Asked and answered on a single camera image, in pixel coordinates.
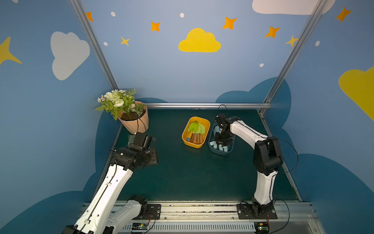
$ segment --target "green table surface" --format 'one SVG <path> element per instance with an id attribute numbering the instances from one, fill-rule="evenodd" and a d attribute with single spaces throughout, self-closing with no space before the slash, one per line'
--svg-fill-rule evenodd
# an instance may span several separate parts
<path id="1" fill-rule="evenodd" d="M 219 111 L 226 112 L 228 117 L 238 116 L 253 129 L 266 134 L 256 110 Z M 209 120 L 209 135 L 216 114 L 217 110 L 149 110 L 146 133 L 157 139 L 159 163 L 136 170 L 118 200 L 127 200 L 134 194 L 153 201 L 251 200 L 257 182 L 251 146 L 236 137 L 231 154 L 222 156 L 212 153 L 207 141 L 200 149 L 186 146 L 182 141 L 181 135 L 190 117 Z M 116 149 L 127 145 L 129 135 L 123 127 Z M 273 197 L 297 200 L 285 174 L 277 176 Z"/>

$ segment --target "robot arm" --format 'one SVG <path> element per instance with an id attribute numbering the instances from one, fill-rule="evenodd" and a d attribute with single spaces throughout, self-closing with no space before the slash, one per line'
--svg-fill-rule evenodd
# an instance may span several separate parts
<path id="1" fill-rule="evenodd" d="M 132 196 L 126 205 L 110 214 L 122 188 L 138 167 L 158 163 L 157 151 L 149 148 L 152 137 L 137 133 L 128 148 L 114 153 L 108 173 L 94 199 L 74 226 L 66 226 L 62 234 L 116 234 L 134 218 L 143 218 L 147 200 Z"/>
<path id="2" fill-rule="evenodd" d="M 216 122 L 222 129 L 215 135 L 216 142 L 231 144 L 235 134 L 254 149 L 253 165 L 257 170 L 257 186 L 252 198 L 252 209 L 255 216 L 259 217 L 272 208 L 274 180 L 278 168 L 283 164 L 279 140 L 257 132 L 236 116 L 226 118 L 220 114 L 216 116 Z"/>

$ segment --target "blue tray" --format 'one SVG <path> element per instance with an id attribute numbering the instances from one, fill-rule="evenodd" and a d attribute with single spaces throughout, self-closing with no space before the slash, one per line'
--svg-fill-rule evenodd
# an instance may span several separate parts
<path id="1" fill-rule="evenodd" d="M 231 145 L 227 145 L 227 152 L 224 152 L 224 151 L 220 151 L 217 147 L 217 149 L 214 149 L 209 143 L 211 141 L 214 140 L 214 135 L 213 135 L 213 131 L 214 131 L 214 128 L 218 126 L 217 123 L 215 123 L 212 127 L 212 130 L 211 130 L 211 133 L 210 133 L 210 137 L 209 137 L 209 141 L 208 141 L 208 146 L 209 146 L 209 150 L 212 151 L 213 153 L 216 153 L 216 154 L 220 154 L 220 155 L 228 155 L 229 153 L 231 153 L 231 151 L 233 151 L 233 148 L 234 148 L 234 141 L 235 141 L 235 135 L 233 136 L 233 141 L 232 141 L 232 144 Z"/>

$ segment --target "yellow star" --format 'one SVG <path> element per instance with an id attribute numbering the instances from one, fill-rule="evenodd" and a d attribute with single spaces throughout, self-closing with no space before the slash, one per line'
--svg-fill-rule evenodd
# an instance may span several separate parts
<path id="1" fill-rule="evenodd" d="M 272 26 L 270 26 L 270 29 L 269 29 L 269 33 L 266 34 L 265 37 L 272 37 L 272 38 L 275 38 L 275 34 L 278 32 L 280 28 L 273 28 Z"/>
<path id="2" fill-rule="evenodd" d="M 223 26 L 222 29 L 225 29 L 225 28 L 229 28 L 229 29 L 233 29 L 233 26 L 234 26 L 234 22 L 235 22 L 236 19 L 229 19 L 226 17 L 226 23 L 225 25 Z"/>
<path id="3" fill-rule="evenodd" d="M 152 24 L 151 31 L 154 31 L 154 30 L 160 31 L 159 26 L 160 26 L 161 23 L 154 23 L 154 22 L 151 21 L 151 24 Z"/>
<path id="4" fill-rule="evenodd" d="M 295 43 L 295 41 L 297 41 L 299 38 L 294 38 L 294 36 L 292 35 L 292 38 L 291 38 L 291 40 L 289 41 L 289 42 L 287 42 L 286 44 L 291 44 L 291 47 L 293 47 L 294 46 L 294 43 Z"/>
<path id="5" fill-rule="evenodd" d="M 123 39 L 123 37 L 121 37 L 121 38 L 122 38 L 121 44 L 126 44 L 127 46 L 129 46 L 129 44 L 127 44 L 127 42 L 129 41 L 129 39 L 125 40 L 125 39 Z"/>
<path id="6" fill-rule="evenodd" d="M 94 21 L 93 19 L 92 19 L 92 12 L 86 12 L 86 15 L 87 15 L 87 18 L 88 18 L 88 20 L 89 21 Z"/>
<path id="7" fill-rule="evenodd" d="M 10 44 L 10 37 L 5 39 L 5 41 L 0 45 L 0 64 L 4 62 L 5 60 L 12 60 L 16 63 L 21 63 L 16 57 L 14 57 L 9 52 L 9 44 Z"/>
<path id="8" fill-rule="evenodd" d="M 340 22 L 343 22 L 344 18 L 351 12 L 351 10 L 346 10 L 344 7 L 341 13 L 335 19 L 340 19 Z"/>

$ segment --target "yellow tray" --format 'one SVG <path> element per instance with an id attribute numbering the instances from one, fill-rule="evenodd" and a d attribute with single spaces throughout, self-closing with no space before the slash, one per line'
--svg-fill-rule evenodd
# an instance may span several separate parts
<path id="1" fill-rule="evenodd" d="M 203 134 L 203 138 L 204 138 L 203 143 L 194 144 L 194 143 L 191 143 L 191 142 L 187 141 L 187 136 L 188 136 L 188 133 L 189 133 L 188 132 L 188 127 L 193 121 L 197 121 L 197 122 L 199 122 L 199 123 L 201 123 L 202 125 L 205 126 L 205 133 Z M 183 140 L 184 144 L 186 144 L 188 146 L 191 146 L 191 147 L 194 147 L 196 149 L 201 148 L 203 146 L 203 144 L 205 143 L 205 139 L 206 139 L 206 136 L 209 132 L 209 128 L 210 128 L 209 120 L 203 119 L 203 118 L 200 118 L 200 117 L 197 117 L 197 116 L 191 117 L 190 120 L 188 121 L 187 125 L 186 125 L 186 128 L 183 131 L 183 134 L 182 134 L 182 140 Z"/>

